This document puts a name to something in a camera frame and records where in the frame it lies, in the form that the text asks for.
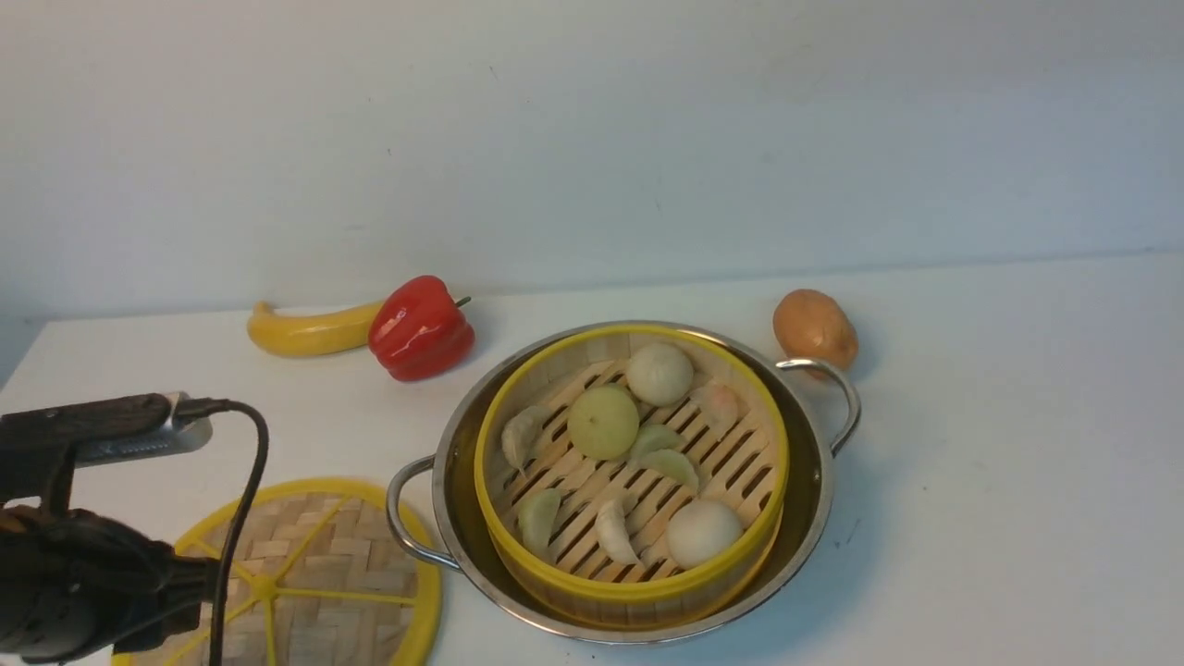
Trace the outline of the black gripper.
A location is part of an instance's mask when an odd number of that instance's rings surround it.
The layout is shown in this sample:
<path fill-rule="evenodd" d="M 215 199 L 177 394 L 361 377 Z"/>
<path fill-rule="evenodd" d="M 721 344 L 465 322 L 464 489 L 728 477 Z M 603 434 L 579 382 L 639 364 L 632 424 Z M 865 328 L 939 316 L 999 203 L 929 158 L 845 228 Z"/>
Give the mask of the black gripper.
<path fill-rule="evenodd" d="M 24 662 L 152 652 L 202 623 L 223 565 L 84 510 L 4 510 L 1 649 Z"/>

